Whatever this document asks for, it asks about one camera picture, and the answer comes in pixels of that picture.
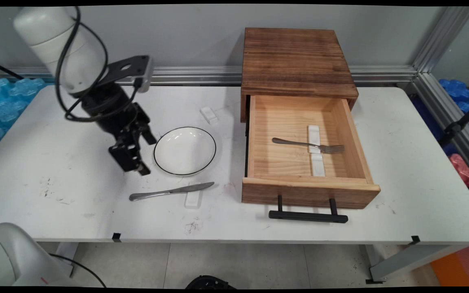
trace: knife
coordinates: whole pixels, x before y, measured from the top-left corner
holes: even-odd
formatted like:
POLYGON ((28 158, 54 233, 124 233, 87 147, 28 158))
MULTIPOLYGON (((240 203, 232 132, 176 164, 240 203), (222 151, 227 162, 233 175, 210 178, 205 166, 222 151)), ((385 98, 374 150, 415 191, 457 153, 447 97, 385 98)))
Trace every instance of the knife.
POLYGON ((184 186, 180 188, 164 190, 164 191, 156 191, 156 192, 146 192, 146 193, 133 193, 130 195, 130 201, 136 201, 145 198, 157 197, 159 195, 170 195, 172 193, 184 193, 184 192, 191 192, 202 190, 210 187, 211 185, 215 184, 214 182, 207 182, 201 184, 195 184, 190 186, 184 186))

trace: robotic arm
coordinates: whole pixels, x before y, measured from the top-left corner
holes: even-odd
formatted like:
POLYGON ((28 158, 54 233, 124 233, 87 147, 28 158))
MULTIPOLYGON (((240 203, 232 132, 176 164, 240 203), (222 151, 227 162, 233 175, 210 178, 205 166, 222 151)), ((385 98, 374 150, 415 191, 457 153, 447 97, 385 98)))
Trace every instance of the robotic arm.
POLYGON ((149 117, 133 103, 137 91, 146 92, 153 74, 153 61, 147 55, 134 56, 108 64, 108 53, 101 39, 77 17, 71 18, 64 7, 27 7, 14 19, 14 28, 45 63, 55 77, 58 102, 65 118, 74 122, 96 122, 116 140, 108 150, 124 171, 150 173, 140 156, 140 135, 148 144, 157 140, 149 129, 149 117), (129 98, 115 83, 130 77, 134 93, 129 98), (76 98, 67 108, 60 97, 59 85, 76 98), (71 112, 78 104, 89 117, 71 112))

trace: wooden cabinet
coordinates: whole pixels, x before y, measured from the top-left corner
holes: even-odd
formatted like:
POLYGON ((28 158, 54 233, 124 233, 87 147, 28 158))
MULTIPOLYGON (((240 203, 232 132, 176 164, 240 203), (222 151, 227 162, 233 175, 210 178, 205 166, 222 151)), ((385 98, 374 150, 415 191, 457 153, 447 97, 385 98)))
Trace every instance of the wooden cabinet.
POLYGON ((242 122, 253 95, 343 98, 352 109, 357 89, 333 30, 246 28, 242 122))
POLYGON ((379 193, 372 181, 350 109, 357 89, 333 30, 246 28, 241 121, 248 123, 242 202, 365 208, 379 193), (311 176, 305 145, 275 144, 273 137, 307 142, 309 125, 321 143, 344 144, 322 154, 326 177, 311 176))
POLYGON ((247 176, 242 202, 293 206, 365 208, 380 192, 372 181, 346 100, 253 95, 249 100, 247 176), (311 176, 306 145, 276 144, 273 137, 308 141, 308 125, 320 127, 321 144, 344 144, 342 153, 322 154, 326 177, 311 176))

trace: tiled floor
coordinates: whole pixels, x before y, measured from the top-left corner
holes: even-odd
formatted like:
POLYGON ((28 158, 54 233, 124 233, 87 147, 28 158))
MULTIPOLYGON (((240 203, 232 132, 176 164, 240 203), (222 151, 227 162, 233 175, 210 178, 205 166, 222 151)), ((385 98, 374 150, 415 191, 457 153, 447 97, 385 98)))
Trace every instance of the tiled floor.
MULTIPOLYGON (((40 245, 48 252, 57 248, 40 245)), ((430 265, 383 285, 366 285, 369 261, 359 245, 80 243, 75 260, 108 287, 185 288, 199 275, 237 289, 439 286, 430 265)), ((72 277, 82 286, 100 286, 78 267, 72 277)))

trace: gray wall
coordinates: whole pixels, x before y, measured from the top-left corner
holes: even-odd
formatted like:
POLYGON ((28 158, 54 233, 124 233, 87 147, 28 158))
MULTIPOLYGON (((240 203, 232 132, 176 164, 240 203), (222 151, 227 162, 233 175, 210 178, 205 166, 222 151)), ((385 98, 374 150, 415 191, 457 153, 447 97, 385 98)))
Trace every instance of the gray wall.
POLYGON ((438 79, 458 79, 469 85, 469 19, 432 74, 438 79))
MULTIPOLYGON (((0 7, 0 63, 42 66, 0 7)), ((442 7, 175 4, 82 7, 110 60, 149 54, 156 66, 240 66, 245 27, 333 29, 349 65, 411 65, 442 7)))

